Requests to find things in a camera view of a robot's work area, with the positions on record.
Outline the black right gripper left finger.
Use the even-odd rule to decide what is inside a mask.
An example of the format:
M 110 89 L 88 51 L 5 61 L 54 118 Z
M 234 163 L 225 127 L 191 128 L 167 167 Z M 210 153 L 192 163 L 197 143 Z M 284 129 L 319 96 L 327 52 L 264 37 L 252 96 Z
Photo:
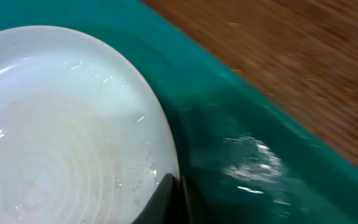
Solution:
M 132 224 L 163 224 L 170 206 L 175 178 L 165 174 L 143 211 Z

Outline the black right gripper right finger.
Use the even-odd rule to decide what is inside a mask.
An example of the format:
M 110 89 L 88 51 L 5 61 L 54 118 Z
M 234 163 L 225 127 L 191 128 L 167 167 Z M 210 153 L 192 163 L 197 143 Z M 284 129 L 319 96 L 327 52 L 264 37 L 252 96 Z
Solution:
M 187 223 L 204 223 L 203 198 L 196 184 L 188 177 L 182 176 L 181 189 L 183 195 L 183 208 L 186 213 Z

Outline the pink white plate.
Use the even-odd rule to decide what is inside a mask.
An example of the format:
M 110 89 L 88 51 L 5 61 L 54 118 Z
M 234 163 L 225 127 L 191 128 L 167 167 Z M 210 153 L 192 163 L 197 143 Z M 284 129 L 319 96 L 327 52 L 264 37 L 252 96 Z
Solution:
M 88 34 L 0 31 L 0 223 L 132 223 L 177 154 L 138 69 Z

